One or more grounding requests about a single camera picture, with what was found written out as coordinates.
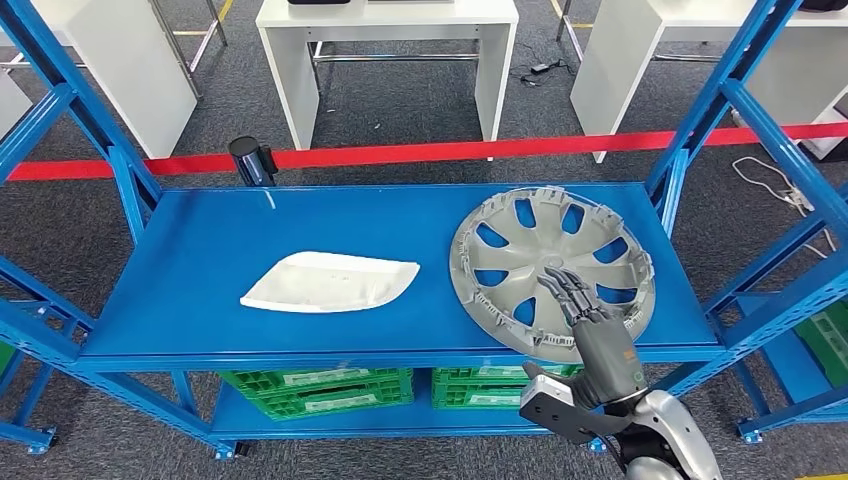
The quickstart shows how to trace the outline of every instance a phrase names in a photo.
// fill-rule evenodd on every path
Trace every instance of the blue metal shelf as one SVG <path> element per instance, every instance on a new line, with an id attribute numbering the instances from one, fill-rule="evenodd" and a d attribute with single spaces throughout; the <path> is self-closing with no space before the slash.
<path id="1" fill-rule="evenodd" d="M 841 195 L 834 191 L 743 87 L 800 3 L 757 0 L 645 183 L 564 185 L 617 211 L 653 258 L 657 304 L 637 346 L 645 361 L 683 362 L 658 388 L 681 395 L 770 341 L 778 342 L 769 347 L 774 353 L 767 355 L 783 375 L 781 381 L 789 396 L 813 396 L 793 403 L 785 412 L 746 422 L 740 426 L 743 433 L 758 425 L 775 428 L 813 419 L 836 421 L 844 412 L 837 405 L 848 399 L 848 386 L 811 393 L 810 384 L 801 385 L 801 376 L 789 375 L 791 365 L 778 358 L 781 345 L 798 350 L 786 347 L 792 337 L 782 335 L 791 333 L 792 327 L 826 302 L 848 295 L 848 250 L 834 252 L 780 295 L 765 298 L 734 326 L 714 333 L 710 321 L 825 224 L 842 244 L 848 239 L 848 187 Z M 519 363 L 520 355 L 496 343 L 468 319 L 455 298 L 447 259 L 451 239 L 467 212 L 494 193 L 523 185 L 162 192 L 30 1 L 0 0 L 0 27 L 32 62 L 49 92 L 0 143 L 0 183 L 26 157 L 58 112 L 66 110 L 112 167 L 130 235 L 137 244 L 84 345 L 42 322 L 31 321 L 19 306 L 3 299 L 0 338 L 206 443 L 217 451 L 218 458 L 235 455 L 233 440 L 237 438 L 539 430 L 497 412 L 433 411 L 424 392 L 410 407 L 283 425 L 261 417 L 224 387 L 214 422 L 202 420 L 188 382 L 189 370 L 321 368 L 350 365 L 351 361 L 360 366 L 404 367 Z M 815 212 L 701 308 L 668 237 L 686 170 L 731 103 Z M 299 250 L 411 260 L 419 262 L 422 270 L 410 289 L 389 305 L 322 316 L 320 324 L 314 317 L 239 305 L 238 298 L 260 275 Z M 91 320 L 2 257 L 0 276 L 69 320 Z M 177 401 L 127 373 L 133 371 L 169 372 Z M 760 400 L 755 398 L 754 403 L 763 412 L 767 406 Z"/>
<path id="2" fill-rule="evenodd" d="M 167 191 L 82 350 L 99 371 L 520 364 L 456 299 L 451 240 L 467 212 L 522 185 Z M 697 361 L 722 348 L 640 183 L 564 185 L 621 214 L 656 271 L 645 361 Z M 239 297 L 301 250 L 416 261 L 394 302 L 316 317 L 243 307 Z"/>
<path id="3" fill-rule="evenodd" d="M 428 370 L 416 370 L 413 386 L 415 401 L 410 405 L 276 422 L 245 400 L 237 390 L 223 383 L 212 419 L 212 435 L 222 440 L 257 440 L 550 433 L 521 418 L 517 409 L 434 409 L 431 406 Z"/>
<path id="4" fill-rule="evenodd" d="M 756 311 L 763 303 L 775 294 L 749 294 L 738 298 L 739 310 L 742 314 Z M 822 373 L 812 353 L 804 342 L 798 338 L 794 330 L 778 336 L 767 343 L 761 350 L 766 362 L 772 369 L 777 383 L 786 397 L 789 407 L 815 399 L 834 390 L 827 377 Z M 756 385 L 745 385 L 749 391 L 758 388 Z M 766 409 L 762 416 L 770 415 Z M 848 421 L 848 404 L 837 405 L 810 414 L 798 415 L 791 423 L 826 423 Z M 757 428 L 759 431 L 769 430 L 770 426 Z M 743 428 L 743 434 L 749 429 Z"/>

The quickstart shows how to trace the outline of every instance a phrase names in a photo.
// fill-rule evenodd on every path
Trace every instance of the lower shelf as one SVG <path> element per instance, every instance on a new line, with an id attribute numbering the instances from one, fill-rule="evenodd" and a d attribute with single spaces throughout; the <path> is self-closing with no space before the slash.
<path id="1" fill-rule="evenodd" d="M 739 297 L 739 307 L 743 313 L 747 314 L 754 311 L 767 299 L 768 295 Z M 799 403 L 833 389 L 818 363 L 807 350 L 804 342 L 795 334 L 795 331 L 789 330 L 768 342 L 763 347 L 762 353 L 774 371 L 774 376 L 790 403 Z M 831 419 L 830 421 L 848 420 L 848 405 L 828 409 L 811 415 L 810 418 L 811 421 L 822 422 L 826 422 L 828 419 Z"/>
<path id="2" fill-rule="evenodd" d="M 276 422 L 228 384 L 223 384 L 212 420 L 213 434 L 226 440 L 353 437 L 538 435 L 550 433 L 512 410 L 434 409 L 430 370 L 415 371 L 415 402 Z"/>

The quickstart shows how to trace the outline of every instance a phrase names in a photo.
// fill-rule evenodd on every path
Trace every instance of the black retractable belt post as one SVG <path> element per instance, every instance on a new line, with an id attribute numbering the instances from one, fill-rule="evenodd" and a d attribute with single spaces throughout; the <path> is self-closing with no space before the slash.
<path id="1" fill-rule="evenodd" d="M 236 170 L 248 187 L 273 187 L 274 174 L 279 171 L 271 158 L 271 148 L 259 145 L 255 138 L 239 137 L 229 145 Z"/>

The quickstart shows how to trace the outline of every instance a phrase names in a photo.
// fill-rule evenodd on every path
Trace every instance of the robot finger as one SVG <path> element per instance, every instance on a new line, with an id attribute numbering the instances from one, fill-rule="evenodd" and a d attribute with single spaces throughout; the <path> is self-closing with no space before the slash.
<path id="1" fill-rule="evenodd" d="M 559 308 L 562 310 L 562 313 L 565 314 L 565 320 L 569 325 L 574 323 L 574 321 L 580 317 L 582 310 L 576 303 L 574 303 L 574 298 L 571 296 L 571 292 L 564 290 L 559 281 L 548 277 L 547 275 L 539 275 L 536 280 L 551 292 L 551 295 L 553 295 L 554 299 L 557 303 L 559 303 Z"/>

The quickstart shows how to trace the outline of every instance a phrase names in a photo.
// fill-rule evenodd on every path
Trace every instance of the black cable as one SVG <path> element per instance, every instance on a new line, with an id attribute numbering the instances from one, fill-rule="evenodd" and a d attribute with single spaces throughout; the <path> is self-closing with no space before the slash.
<path id="1" fill-rule="evenodd" d="M 531 68 L 538 66 L 546 66 L 547 70 L 534 73 Z M 550 73 L 551 70 L 555 68 L 565 68 L 565 70 L 571 75 L 574 76 L 574 70 L 572 70 L 571 65 L 565 61 L 565 59 L 560 58 L 556 62 L 553 63 L 542 63 L 540 62 L 538 65 L 517 65 L 509 69 L 509 76 L 518 79 L 522 85 L 525 87 L 541 87 L 548 83 L 549 80 L 542 80 L 540 77 L 547 73 Z M 519 70 L 527 72 L 527 73 L 518 73 Z"/>
<path id="2" fill-rule="evenodd" d="M 518 45 L 519 47 L 524 47 L 527 50 L 530 50 L 530 54 L 533 55 L 533 60 L 535 60 L 537 63 L 542 63 L 542 61 L 539 60 L 539 56 L 536 55 L 536 49 L 535 48 L 531 47 L 530 45 L 527 45 L 526 43 L 519 42 L 517 40 L 515 42 L 513 42 L 513 44 Z"/>
<path id="3" fill-rule="evenodd" d="M 595 436 L 600 438 L 601 441 L 604 442 L 604 445 L 606 445 L 607 450 L 610 452 L 610 455 L 612 455 L 612 458 L 615 459 L 615 463 L 618 464 L 618 468 L 621 469 L 622 473 L 627 475 L 627 465 L 624 464 L 624 460 L 621 459 L 621 455 L 618 453 L 618 450 L 615 449 L 615 446 L 612 444 L 610 439 L 607 438 L 604 435 L 595 435 Z"/>

